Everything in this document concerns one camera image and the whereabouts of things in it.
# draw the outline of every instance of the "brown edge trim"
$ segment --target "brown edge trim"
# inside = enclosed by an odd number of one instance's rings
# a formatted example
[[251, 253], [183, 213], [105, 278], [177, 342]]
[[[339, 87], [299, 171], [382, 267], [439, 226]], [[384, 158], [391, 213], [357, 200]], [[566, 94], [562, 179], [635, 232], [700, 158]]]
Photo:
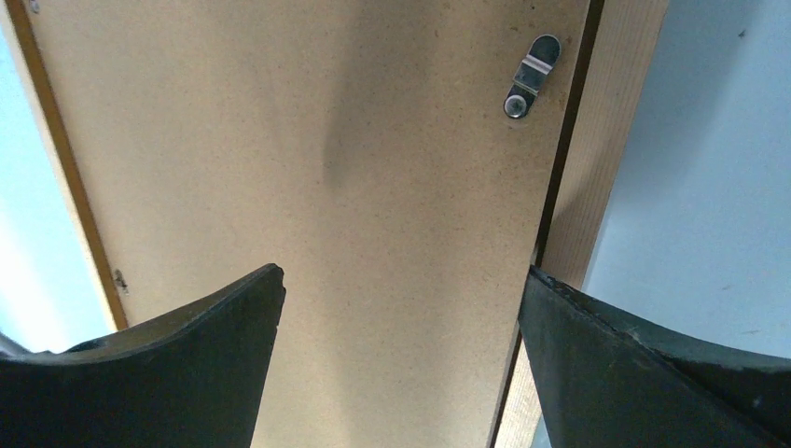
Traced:
[[[574, 133], [579, 103], [582, 99], [582, 91], [585, 87], [585, 80], [588, 76], [590, 56], [593, 53], [593, 44], [596, 41], [596, 33], [599, 30], [599, 22], [602, 18], [603, 9], [604, 0], [590, 0], [590, 4], [588, 6], [588, 15], [585, 18], [585, 25], [583, 26], [582, 36], [580, 37], [579, 41], [579, 52], [576, 57], [576, 66], [574, 68], [574, 74], [572, 75], [571, 87], [569, 88], [568, 103], [566, 104], [565, 114], [563, 115], [563, 124], [561, 126], [561, 134], [558, 140], [558, 149], [555, 154], [555, 162], [552, 164], [552, 172], [549, 177], [547, 197], [544, 200], [544, 211], [541, 214], [541, 220], [538, 224], [538, 232], [535, 237], [534, 264], [536, 266], [541, 265], [541, 259], [544, 256], [544, 248], [549, 235], [549, 224], [552, 222], [552, 214], [555, 210], [555, 203], [557, 201], [558, 191], [560, 190], [561, 186], [563, 167], [566, 164], [571, 138]], [[497, 414], [494, 417], [492, 436], [490, 437], [488, 445], [490, 448], [495, 447], [497, 443], [497, 435], [500, 432], [500, 426], [503, 424], [503, 415], [506, 411], [508, 392], [511, 389], [514, 370], [516, 369], [517, 359], [519, 358], [519, 347], [521, 346], [520, 341], [521, 331], [519, 331], [519, 325], [517, 325], [515, 337], [511, 341], [510, 362], [507, 366], [507, 373], [505, 375], [505, 380], [500, 390], [500, 397], [497, 402]]]
[[99, 279], [102, 282], [102, 288], [110, 306], [110, 313], [113, 316], [116, 327], [118, 329], [126, 329], [129, 327], [129, 323], [127, 322], [126, 315], [121, 305], [120, 296], [118, 295], [118, 290], [113, 281], [110, 262], [107, 259], [107, 254], [104, 252], [104, 245], [102, 244], [99, 230], [96, 227], [96, 220], [93, 218], [93, 213], [90, 210], [88, 194], [85, 191], [85, 186], [79, 175], [74, 153], [69, 143], [68, 134], [63, 125], [61, 112], [55, 101], [55, 93], [49, 83], [49, 76], [44, 67], [44, 60], [35, 43], [33, 26], [28, 17], [27, 9], [23, 0], [6, 0], [6, 6], [14, 32], [20, 43], [22, 57], [27, 64], [30, 77], [33, 80], [35, 94], [38, 96], [38, 101], [43, 109], [44, 119], [49, 128], [52, 142], [55, 145], [55, 151], [61, 162], [66, 185], [71, 191], [72, 198], [74, 199], [77, 217], [82, 224], [82, 229], [88, 240], [88, 248], [93, 256], [93, 262], [96, 265]]

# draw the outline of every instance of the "white wall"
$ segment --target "white wall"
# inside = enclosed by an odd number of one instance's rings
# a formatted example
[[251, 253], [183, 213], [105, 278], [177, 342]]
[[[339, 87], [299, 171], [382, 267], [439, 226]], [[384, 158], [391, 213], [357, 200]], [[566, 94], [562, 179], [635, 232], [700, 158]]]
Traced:
[[0, 331], [57, 352], [112, 329], [7, 43], [0, 34]]
[[671, 2], [587, 293], [791, 357], [789, 55], [785, 0]]

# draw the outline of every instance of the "metal bracket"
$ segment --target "metal bracket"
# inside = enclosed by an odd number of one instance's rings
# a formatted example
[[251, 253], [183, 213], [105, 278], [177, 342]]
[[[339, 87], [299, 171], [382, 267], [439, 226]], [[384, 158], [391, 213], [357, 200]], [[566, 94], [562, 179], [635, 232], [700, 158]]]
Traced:
[[540, 35], [533, 41], [503, 102], [503, 110], [509, 118], [523, 119], [527, 116], [538, 91], [560, 57], [561, 41], [554, 35]]

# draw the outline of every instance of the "light wood surface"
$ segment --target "light wood surface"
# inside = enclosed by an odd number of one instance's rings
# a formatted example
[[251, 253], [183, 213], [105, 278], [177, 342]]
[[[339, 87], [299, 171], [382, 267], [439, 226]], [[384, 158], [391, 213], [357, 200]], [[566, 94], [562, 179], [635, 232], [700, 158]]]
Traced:
[[[668, 0], [605, 0], [541, 269], [581, 288]], [[530, 446], [540, 416], [523, 345], [496, 448]]]
[[254, 446], [485, 445], [586, 0], [39, 4], [131, 323], [285, 270]]
[[61, 185], [66, 210], [74, 221], [76, 237], [89, 261], [89, 276], [97, 286], [100, 297], [106, 298], [108, 326], [125, 329], [128, 323], [113, 283], [113, 274], [104, 252], [102, 238], [90, 210], [85, 186], [63, 127], [47, 71], [35, 45], [24, 5], [19, 1], [8, 0], [0, 8], [3, 9], [0, 11], [0, 24], [6, 34], [11, 54], [16, 60], [17, 72], [25, 88], [42, 144], [47, 151], [55, 178]]

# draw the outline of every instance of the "black plastic piece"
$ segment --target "black plastic piece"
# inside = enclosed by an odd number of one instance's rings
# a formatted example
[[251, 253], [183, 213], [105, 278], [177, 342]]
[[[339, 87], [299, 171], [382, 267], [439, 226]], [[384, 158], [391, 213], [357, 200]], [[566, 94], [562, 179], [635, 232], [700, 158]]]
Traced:
[[284, 297], [270, 264], [68, 352], [0, 358], [0, 447], [249, 447]]
[[789, 359], [660, 327], [536, 268], [519, 321], [553, 448], [791, 441]]

